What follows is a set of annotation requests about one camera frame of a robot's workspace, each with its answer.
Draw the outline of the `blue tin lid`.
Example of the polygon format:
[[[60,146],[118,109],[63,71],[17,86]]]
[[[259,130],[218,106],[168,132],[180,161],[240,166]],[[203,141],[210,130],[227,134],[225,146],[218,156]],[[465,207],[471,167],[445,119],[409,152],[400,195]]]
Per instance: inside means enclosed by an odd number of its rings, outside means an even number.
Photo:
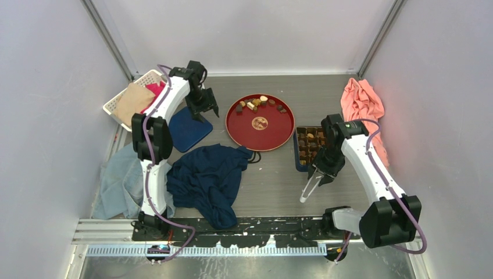
[[[212,130],[212,124],[201,117],[202,121],[194,120],[187,107],[175,113],[169,123],[173,146],[181,153],[186,153],[202,141]]]

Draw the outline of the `clear plastic metal tongs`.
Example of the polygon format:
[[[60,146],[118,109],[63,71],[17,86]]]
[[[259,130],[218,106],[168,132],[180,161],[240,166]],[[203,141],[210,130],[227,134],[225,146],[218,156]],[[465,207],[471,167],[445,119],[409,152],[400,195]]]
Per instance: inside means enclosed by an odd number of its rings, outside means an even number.
[[[305,203],[308,200],[308,198],[312,195],[312,193],[319,187],[323,177],[324,175],[316,171],[312,174],[310,178],[308,178],[308,181],[305,184],[305,187],[302,190],[299,198],[299,201],[301,203]]]

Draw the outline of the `red round tray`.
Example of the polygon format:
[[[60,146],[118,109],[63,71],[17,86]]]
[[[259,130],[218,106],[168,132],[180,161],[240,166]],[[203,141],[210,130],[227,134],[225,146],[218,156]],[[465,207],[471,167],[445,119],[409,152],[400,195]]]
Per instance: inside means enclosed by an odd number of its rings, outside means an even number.
[[[248,105],[242,106],[248,100],[262,96],[268,101],[265,105],[259,105],[257,110],[252,110]],[[242,106],[242,111],[238,111],[238,106]],[[239,146],[267,152],[288,142],[295,131],[295,117],[288,104],[279,97],[264,93],[250,94],[232,103],[226,113],[225,125],[227,134]]]

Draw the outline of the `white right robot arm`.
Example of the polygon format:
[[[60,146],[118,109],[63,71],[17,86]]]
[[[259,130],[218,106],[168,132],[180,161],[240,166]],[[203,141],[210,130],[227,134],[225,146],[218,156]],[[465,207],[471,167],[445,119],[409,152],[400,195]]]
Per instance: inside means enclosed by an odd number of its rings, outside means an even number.
[[[325,143],[308,165],[308,179],[315,186],[331,183],[349,162],[362,183],[369,207],[359,212],[348,206],[326,209],[324,234],[332,239],[343,233],[362,237],[368,248],[393,246],[403,250],[402,243],[415,236],[425,238],[418,224],[421,201],[410,196],[393,180],[377,156],[372,139],[379,133],[366,128],[369,119],[344,121],[339,114],[321,121]]]

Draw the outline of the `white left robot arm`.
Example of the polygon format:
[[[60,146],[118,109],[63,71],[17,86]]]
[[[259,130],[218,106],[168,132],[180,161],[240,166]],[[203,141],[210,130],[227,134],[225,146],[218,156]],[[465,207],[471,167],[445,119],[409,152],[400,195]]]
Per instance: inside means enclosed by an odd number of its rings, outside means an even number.
[[[203,85],[208,70],[201,62],[191,60],[186,67],[159,68],[165,78],[164,88],[143,113],[136,113],[131,119],[133,149],[140,160],[144,182],[138,221],[156,240],[166,238],[173,224],[166,218],[169,203],[165,198],[167,160],[173,150],[169,122],[182,102],[196,121],[202,121],[203,112],[219,112],[212,89]]]

